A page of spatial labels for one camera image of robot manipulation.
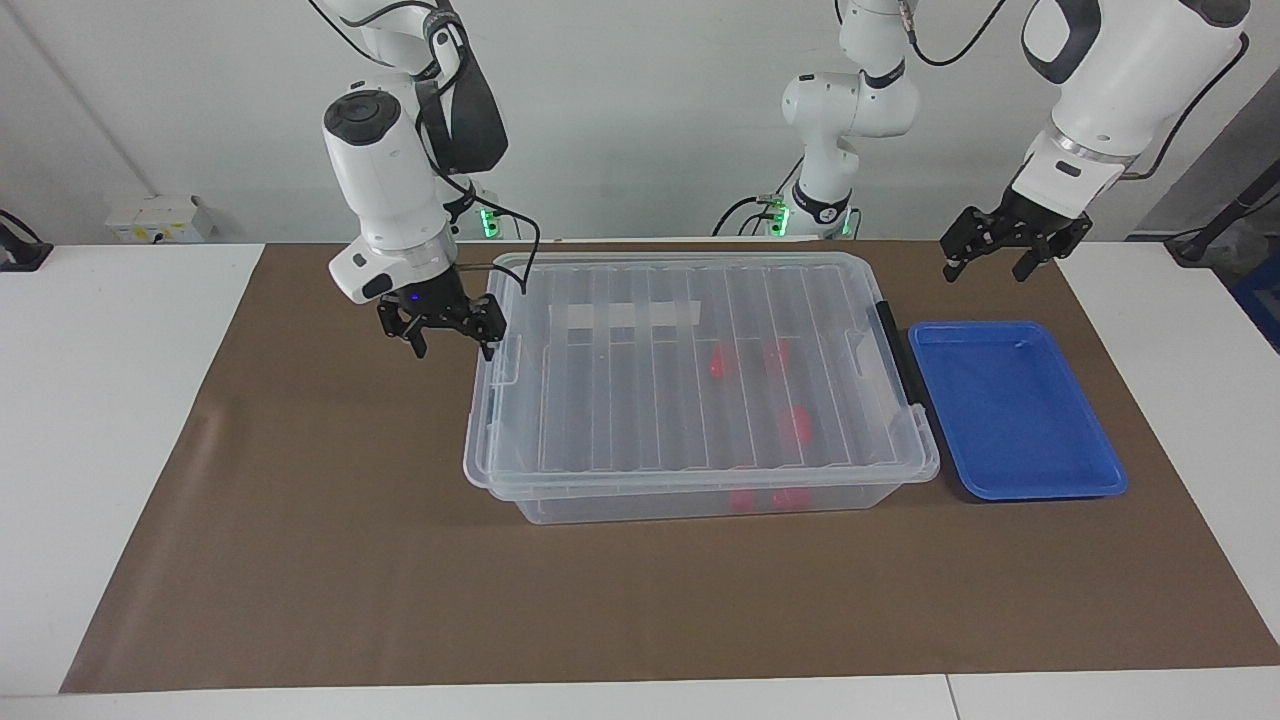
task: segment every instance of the brown mat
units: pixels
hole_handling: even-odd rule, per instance
[[[855,249],[904,327],[1044,323],[1129,493],[982,505],[947,461],[865,512],[534,527],[461,471],[475,346],[419,363],[337,247],[274,246],[63,691],[1280,665],[1056,268],[948,287],[933,243],[806,247]]]

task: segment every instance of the transparent storage box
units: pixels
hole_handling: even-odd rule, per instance
[[[489,291],[465,469],[532,523],[861,510],[938,473],[852,255],[545,254]]]

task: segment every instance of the white tabletop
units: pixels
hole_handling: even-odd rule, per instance
[[[0,717],[1280,716],[1277,669],[18,698],[58,692],[260,252],[61,247],[0,275]],[[1277,633],[1280,356],[1158,246],[1085,245],[1062,266]]]

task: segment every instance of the container handle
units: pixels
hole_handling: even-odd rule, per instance
[[[876,315],[879,316],[881,327],[884,328],[884,337],[888,340],[890,352],[893,355],[893,365],[897,366],[897,375],[902,380],[902,392],[906,393],[909,405],[928,406],[928,393],[924,391],[924,378],[920,375],[920,366],[915,363],[915,355],[902,333],[897,329],[897,320],[893,319],[893,310],[888,300],[876,304]]]

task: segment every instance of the gray wall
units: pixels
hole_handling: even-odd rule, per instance
[[[1133,0],[1165,3],[1172,0]],[[705,234],[800,154],[782,120],[795,74],[851,69],[824,0],[458,0],[512,137],[481,178],[550,236]],[[905,138],[864,141],[867,237],[931,238],[993,205],[1056,91],[1021,56],[1030,0],[964,63],[923,68]],[[945,55],[991,0],[922,4]],[[1258,38],[1280,3],[1254,3]],[[1256,42],[1155,181],[1102,197],[1096,240],[1124,238],[1280,67]],[[63,242],[105,241],[106,195],[198,195],[228,241],[346,241],[320,118],[371,67],[305,0],[0,0],[0,204]],[[77,101],[81,96],[83,104]]]
[[[1271,76],[1204,155],[1174,184],[1142,222],[1142,231],[1176,232],[1203,225],[1277,159],[1280,73]],[[1251,222],[1265,232],[1280,231],[1280,202],[1258,213]]]

